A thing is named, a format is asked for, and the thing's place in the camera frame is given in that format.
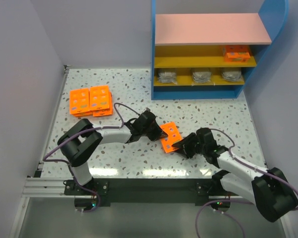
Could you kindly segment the orange Scrub Mommy box bottom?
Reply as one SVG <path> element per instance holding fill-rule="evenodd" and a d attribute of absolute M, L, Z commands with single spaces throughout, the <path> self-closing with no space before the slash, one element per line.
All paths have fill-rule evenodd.
<path fill-rule="evenodd" d="M 175 122 L 169 122 L 161 125 L 160 127 L 167 134 L 166 138 L 160 140 L 164 152 L 171 153 L 177 150 L 177 148 L 173 147 L 172 145 L 182 140 L 182 136 L 178 131 Z"/>

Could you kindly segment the orange scrub mommy box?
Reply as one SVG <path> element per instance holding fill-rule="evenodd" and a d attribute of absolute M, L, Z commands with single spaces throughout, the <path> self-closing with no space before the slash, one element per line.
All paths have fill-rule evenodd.
<path fill-rule="evenodd" d="M 166 138 L 160 140 L 164 152 L 171 153 L 177 150 L 177 148 L 173 147 L 172 145 L 182 140 L 182 136 L 178 131 L 175 122 L 169 122 L 161 125 L 160 127 L 167 134 Z"/>
<path fill-rule="evenodd" d="M 251 58 L 246 45 L 226 45 L 222 47 L 222 52 L 227 62 L 248 62 Z"/>

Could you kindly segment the bagged silver sponges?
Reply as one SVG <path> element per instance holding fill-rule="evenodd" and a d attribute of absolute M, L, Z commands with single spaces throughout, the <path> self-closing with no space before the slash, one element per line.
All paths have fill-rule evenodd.
<path fill-rule="evenodd" d="M 158 68 L 155 72 L 159 83 L 177 84 L 177 72 L 175 68 Z"/>
<path fill-rule="evenodd" d="M 194 83 L 207 83 L 210 82 L 212 72 L 209 68 L 192 68 L 192 79 Z"/>
<path fill-rule="evenodd" d="M 240 67 L 224 67 L 221 69 L 222 77 L 229 82 L 238 82 L 242 80 Z"/>

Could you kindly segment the orange Scrub Mommy box top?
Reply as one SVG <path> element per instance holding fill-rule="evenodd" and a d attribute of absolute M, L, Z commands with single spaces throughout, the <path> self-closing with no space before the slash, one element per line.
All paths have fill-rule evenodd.
<path fill-rule="evenodd" d="M 246 45 L 226 45 L 222 47 L 222 52 L 227 62 L 248 62 L 251 58 Z"/>

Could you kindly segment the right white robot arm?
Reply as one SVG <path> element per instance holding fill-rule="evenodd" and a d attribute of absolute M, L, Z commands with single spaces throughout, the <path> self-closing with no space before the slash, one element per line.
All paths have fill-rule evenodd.
<path fill-rule="evenodd" d="M 258 167 L 217 144 L 211 128 L 200 128 L 173 144 L 185 158 L 202 155 L 219 169 L 212 179 L 223 190 L 237 194 L 254 204 L 269 222 L 298 210 L 298 192 L 278 168 Z"/>

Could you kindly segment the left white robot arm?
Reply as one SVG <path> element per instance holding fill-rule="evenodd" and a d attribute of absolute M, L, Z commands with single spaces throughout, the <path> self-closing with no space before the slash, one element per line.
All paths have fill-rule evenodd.
<path fill-rule="evenodd" d="M 143 136 L 150 141 L 167 137 L 167 133 L 157 124 L 155 114 L 150 111 L 144 111 L 137 118 L 118 127 L 97 129 L 88 119 L 81 119 L 58 140 L 57 145 L 68 160 L 77 183 L 91 189 L 93 177 L 87 161 L 97 146 L 109 143 L 129 144 L 137 142 Z"/>

